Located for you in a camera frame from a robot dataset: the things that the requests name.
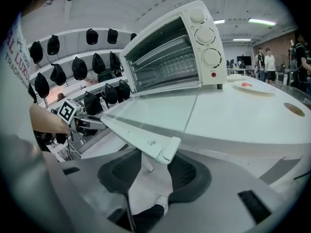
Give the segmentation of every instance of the toaster oven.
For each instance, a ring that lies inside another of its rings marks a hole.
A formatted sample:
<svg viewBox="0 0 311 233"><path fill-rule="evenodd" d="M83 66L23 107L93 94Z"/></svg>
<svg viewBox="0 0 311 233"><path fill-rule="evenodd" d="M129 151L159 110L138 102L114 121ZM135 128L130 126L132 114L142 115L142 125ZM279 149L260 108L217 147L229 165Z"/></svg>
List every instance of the toaster oven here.
<svg viewBox="0 0 311 233"><path fill-rule="evenodd" d="M158 87L222 84L224 49L202 1L179 7L142 30L120 53L132 92Z"/></svg>

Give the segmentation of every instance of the white wall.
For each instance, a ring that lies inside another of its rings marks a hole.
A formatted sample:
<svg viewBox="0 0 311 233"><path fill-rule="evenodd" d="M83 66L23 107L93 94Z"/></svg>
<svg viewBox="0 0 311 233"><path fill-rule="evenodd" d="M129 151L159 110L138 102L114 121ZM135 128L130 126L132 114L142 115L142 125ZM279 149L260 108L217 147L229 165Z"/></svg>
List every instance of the white wall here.
<svg viewBox="0 0 311 233"><path fill-rule="evenodd" d="M237 56L251 56L252 59L252 66L255 65L255 57L253 52L252 46L240 46L240 45L233 45L233 46L226 46L224 45L224 52L225 52L225 60L232 60L234 59L234 63L238 63Z"/></svg>

